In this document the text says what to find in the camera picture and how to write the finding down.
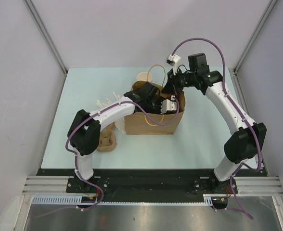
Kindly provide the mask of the brown paper bag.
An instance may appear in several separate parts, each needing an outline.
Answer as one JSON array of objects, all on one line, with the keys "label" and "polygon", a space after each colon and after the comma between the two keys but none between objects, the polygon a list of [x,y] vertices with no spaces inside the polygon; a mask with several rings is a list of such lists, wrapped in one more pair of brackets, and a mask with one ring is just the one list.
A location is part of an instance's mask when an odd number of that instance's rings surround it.
[{"label": "brown paper bag", "polygon": [[[164,71],[164,83],[167,72],[162,65],[155,64],[146,72],[151,74],[152,69],[157,66],[162,67]],[[124,117],[125,132],[127,135],[172,135],[176,131],[185,110],[185,95],[183,91],[175,94],[178,100],[177,111],[167,112],[166,114],[151,114],[143,109],[144,101],[148,98],[151,99],[155,95],[170,99],[172,94],[162,94],[162,89],[162,84],[136,81],[131,86],[131,90],[124,94],[142,107],[142,109],[139,109],[136,106],[133,114]]]}]

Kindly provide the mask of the pulp cup carrier tray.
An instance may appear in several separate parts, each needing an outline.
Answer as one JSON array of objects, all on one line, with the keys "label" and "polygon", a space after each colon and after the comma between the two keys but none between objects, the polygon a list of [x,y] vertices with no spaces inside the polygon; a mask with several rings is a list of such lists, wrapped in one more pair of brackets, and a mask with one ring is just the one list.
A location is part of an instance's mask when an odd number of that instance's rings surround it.
[{"label": "pulp cup carrier tray", "polygon": [[108,153],[112,152],[116,148],[117,142],[114,129],[115,124],[111,123],[100,132],[97,151],[101,153]]}]

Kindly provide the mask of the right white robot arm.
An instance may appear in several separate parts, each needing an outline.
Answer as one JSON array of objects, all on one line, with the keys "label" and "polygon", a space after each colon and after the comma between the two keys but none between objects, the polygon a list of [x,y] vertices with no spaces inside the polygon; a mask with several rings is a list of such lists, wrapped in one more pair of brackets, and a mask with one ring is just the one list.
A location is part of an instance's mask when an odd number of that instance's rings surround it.
[{"label": "right white robot arm", "polygon": [[206,186],[214,193],[221,193],[230,184],[230,177],[247,160],[257,156],[261,162],[267,129],[263,123],[256,123],[235,101],[221,73],[210,71],[204,53],[190,55],[188,61],[189,70],[182,72],[180,56],[168,56],[166,62],[172,69],[167,73],[162,92],[180,94],[185,87],[195,87],[215,105],[225,120],[231,137],[223,147],[224,158],[211,172]]}]

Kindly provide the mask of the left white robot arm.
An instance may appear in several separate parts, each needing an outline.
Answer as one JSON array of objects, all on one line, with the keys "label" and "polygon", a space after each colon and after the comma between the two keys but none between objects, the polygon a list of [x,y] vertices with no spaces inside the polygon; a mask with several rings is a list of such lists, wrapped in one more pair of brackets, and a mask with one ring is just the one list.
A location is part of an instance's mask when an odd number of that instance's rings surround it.
[{"label": "left white robot arm", "polygon": [[169,100],[157,95],[157,92],[160,92],[158,87],[146,82],[143,87],[126,92],[115,103],[90,113],[83,109],[76,113],[67,133],[65,149],[74,154],[74,173],[78,177],[77,187],[81,191],[86,193],[93,187],[99,189],[92,180],[92,154],[99,146],[99,137],[103,129],[137,111],[150,118],[150,112],[164,115],[169,110],[178,109],[174,96]]}]

